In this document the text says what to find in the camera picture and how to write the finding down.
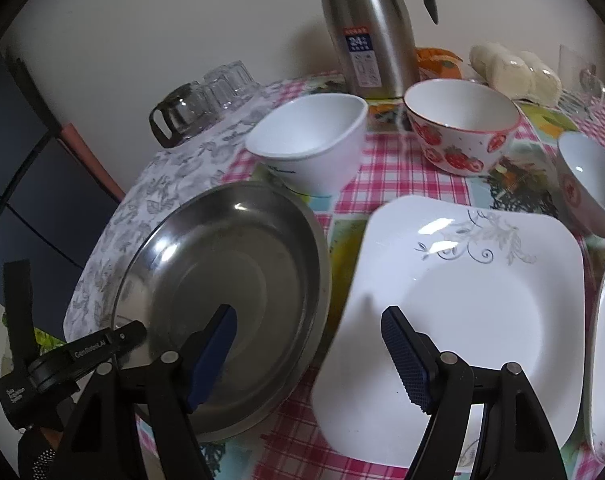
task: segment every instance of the white porcelain bowl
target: white porcelain bowl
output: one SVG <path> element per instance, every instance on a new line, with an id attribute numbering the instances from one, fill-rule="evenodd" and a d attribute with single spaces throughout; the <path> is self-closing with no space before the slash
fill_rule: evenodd
<path id="1" fill-rule="evenodd" d="M 521 121 L 511 99 L 460 79 L 430 79 L 407 90 L 405 104 L 423 155 L 461 176 L 489 173 L 511 145 Z"/>
<path id="2" fill-rule="evenodd" d="M 582 228 L 605 238 L 605 149 L 580 132 L 557 140 L 557 178 L 569 211 Z"/>
<path id="3" fill-rule="evenodd" d="M 246 148 L 294 191 L 335 194 L 360 169 L 367 108 L 350 94 L 300 97 L 260 121 Z"/>

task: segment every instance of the plate rim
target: plate rim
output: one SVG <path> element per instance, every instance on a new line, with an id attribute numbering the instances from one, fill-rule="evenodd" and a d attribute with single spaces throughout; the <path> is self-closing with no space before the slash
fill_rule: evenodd
<path id="1" fill-rule="evenodd" d="M 598 295 L 593 304 L 593 312 L 591 313 L 591 331 L 589 333 L 588 358 L 585 359 L 585 399 L 583 403 L 583 417 L 585 418 L 585 437 L 589 447 L 593 451 L 593 455 L 598 462 L 602 462 L 599 455 L 596 453 L 595 442 L 593 440 L 593 365 L 595 363 L 595 342 L 598 335 L 598 323 L 600 317 L 600 309 L 602 306 L 602 294 L 605 290 L 605 267 L 602 275 L 602 281 L 598 288 Z"/>

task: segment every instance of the white patterned cloth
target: white patterned cloth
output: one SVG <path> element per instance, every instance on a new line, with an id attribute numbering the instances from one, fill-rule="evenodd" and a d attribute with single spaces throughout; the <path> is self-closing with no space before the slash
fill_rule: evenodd
<path id="1" fill-rule="evenodd" d="M 244 137 L 275 106 L 280 81 L 184 144 L 156 153 L 116 209 L 87 260 L 65 314 L 65 339 L 108 326 L 118 286 L 150 233 L 172 211 L 218 186 Z"/>

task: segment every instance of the strawberry bowl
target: strawberry bowl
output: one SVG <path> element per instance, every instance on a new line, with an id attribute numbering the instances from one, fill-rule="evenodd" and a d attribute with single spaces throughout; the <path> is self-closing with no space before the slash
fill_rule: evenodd
<path id="1" fill-rule="evenodd" d="M 405 105 L 425 158 L 461 176 L 489 173 L 509 149 L 521 121 L 511 99 L 460 79 L 417 83 L 405 93 Z"/>

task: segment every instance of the red label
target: red label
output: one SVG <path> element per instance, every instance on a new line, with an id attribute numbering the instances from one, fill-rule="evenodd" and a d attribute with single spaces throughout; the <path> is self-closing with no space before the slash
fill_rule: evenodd
<path id="1" fill-rule="evenodd" d="M 343 28 L 345 31 L 345 36 L 354 36 L 356 34 L 369 34 L 369 29 L 367 27 L 348 27 Z"/>

